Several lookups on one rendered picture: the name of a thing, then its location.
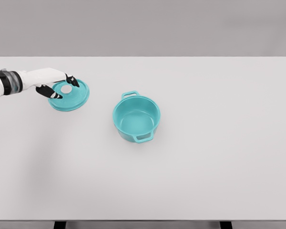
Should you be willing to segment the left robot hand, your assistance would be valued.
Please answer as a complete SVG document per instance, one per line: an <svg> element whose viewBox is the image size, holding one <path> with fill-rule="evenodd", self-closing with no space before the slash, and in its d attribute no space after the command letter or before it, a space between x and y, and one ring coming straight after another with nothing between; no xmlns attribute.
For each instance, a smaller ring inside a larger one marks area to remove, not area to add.
<svg viewBox="0 0 286 229"><path fill-rule="evenodd" d="M49 87L49 83L66 81L72 86L80 87L77 79L73 75L52 68L38 70L37 79L39 80L39 82L35 85L36 92L40 95L43 95L44 97L51 99L62 99L63 96L55 92L51 87Z"/></svg>

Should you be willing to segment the teal pot lid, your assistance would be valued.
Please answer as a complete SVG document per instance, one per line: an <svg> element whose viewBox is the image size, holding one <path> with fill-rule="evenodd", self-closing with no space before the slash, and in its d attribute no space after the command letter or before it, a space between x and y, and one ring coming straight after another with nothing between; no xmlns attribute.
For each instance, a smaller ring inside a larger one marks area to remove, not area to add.
<svg viewBox="0 0 286 229"><path fill-rule="evenodd" d="M52 86L52 89L55 92L60 93L63 96L63 98L62 99L49 98L48 102L50 106L58 111L63 111L63 112L76 110L81 106L83 106L89 98L90 90L88 85L84 81L78 79L77 82L80 87L71 86L72 89L67 94L63 93L61 89L66 85L70 86L70 84L68 84L66 81L55 83Z"/></svg>

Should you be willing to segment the teal pot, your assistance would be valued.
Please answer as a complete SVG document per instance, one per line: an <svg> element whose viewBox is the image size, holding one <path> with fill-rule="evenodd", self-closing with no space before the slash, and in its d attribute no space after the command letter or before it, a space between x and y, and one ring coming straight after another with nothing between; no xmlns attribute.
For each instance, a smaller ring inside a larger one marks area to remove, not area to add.
<svg viewBox="0 0 286 229"><path fill-rule="evenodd" d="M123 93L112 113L113 123L120 136L138 144L153 140L160 119L159 106L137 91Z"/></svg>

